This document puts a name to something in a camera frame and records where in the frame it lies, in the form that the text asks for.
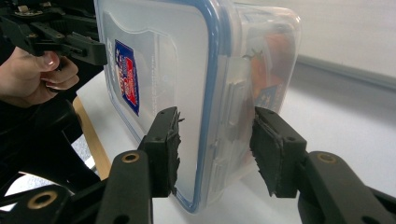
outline white table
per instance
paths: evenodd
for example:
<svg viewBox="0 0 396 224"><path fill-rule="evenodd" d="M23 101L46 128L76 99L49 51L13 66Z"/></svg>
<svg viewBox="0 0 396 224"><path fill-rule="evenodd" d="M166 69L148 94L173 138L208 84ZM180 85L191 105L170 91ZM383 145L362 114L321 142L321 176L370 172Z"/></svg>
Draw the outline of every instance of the white table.
<svg viewBox="0 0 396 224"><path fill-rule="evenodd" d="M109 101L103 73L78 98L110 161L137 148ZM297 64L280 115L307 140L308 151L337 154L366 185L396 196L395 112L395 91ZM173 196L153 199L153 210L159 224L301 223L297 200L270 198L257 172L198 215L185 212Z"/></svg>

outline plastic food container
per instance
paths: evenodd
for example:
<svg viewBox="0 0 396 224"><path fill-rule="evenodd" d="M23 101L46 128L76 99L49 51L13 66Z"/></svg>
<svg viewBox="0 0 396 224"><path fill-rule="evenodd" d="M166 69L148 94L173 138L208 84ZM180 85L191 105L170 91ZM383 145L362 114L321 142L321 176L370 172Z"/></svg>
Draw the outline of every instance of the plastic food container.
<svg viewBox="0 0 396 224"><path fill-rule="evenodd" d="M228 0L95 0L111 101L140 141L177 106L177 198L197 213L256 167L254 105L279 111L296 61L300 21L285 8Z"/></svg>

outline red and blue label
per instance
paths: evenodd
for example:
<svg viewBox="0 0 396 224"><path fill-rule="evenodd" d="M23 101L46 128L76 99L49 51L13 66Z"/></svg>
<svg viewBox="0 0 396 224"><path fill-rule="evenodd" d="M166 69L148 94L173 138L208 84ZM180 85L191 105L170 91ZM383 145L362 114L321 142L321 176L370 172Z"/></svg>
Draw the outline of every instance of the red and blue label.
<svg viewBox="0 0 396 224"><path fill-rule="evenodd" d="M116 40L116 65L119 72L121 96L139 116L139 85L134 50Z"/></svg>

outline finger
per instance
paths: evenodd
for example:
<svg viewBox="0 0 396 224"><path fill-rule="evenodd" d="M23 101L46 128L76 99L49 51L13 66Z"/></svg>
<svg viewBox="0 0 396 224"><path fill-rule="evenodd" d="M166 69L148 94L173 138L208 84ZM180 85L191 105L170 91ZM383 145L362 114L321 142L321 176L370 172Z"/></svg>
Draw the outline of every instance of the finger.
<svg viewBox="0 0 396 224"><path fill-rule="evenodd" d="M70 77L69 79L61 83L46 82L46 86L50 89L54 89L57 91L65 91L76 85L78 81L79 77L77 75L74 75L73 77Z"/></svg>
<svg viewBox="0 0 396 224"><path fill-rule="evenodd" d="M18 78L30 78L41 72L54 70L59 65L55 52L46 51L43 56L35 57L23 49L15 48L10 60L10 69Z"/></svg>
<svg viewBox="0 0 396 224"><path fill-rule="evenodd" d="M41 74L41 80L51 82L54 84L63 83L69 78L75 76L78 72L78 67L66 57L61 59L62 70L51 71Z"/></svg>

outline hand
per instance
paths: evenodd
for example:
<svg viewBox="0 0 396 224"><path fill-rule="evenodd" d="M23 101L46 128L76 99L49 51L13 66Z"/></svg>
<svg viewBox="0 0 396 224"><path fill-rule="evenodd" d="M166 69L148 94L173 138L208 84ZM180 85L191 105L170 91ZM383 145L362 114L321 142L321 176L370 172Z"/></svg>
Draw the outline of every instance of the hand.
<svg viewBox="0 0 396 224"><path fill-rule="evenodd" d="M60 63L62 70L55 71ZM57 94L49 88L67 90L77 84L77 72L75 64L55 52L35 57L15 48L0 66L0 100L19 107L45 103Z"/></svg>

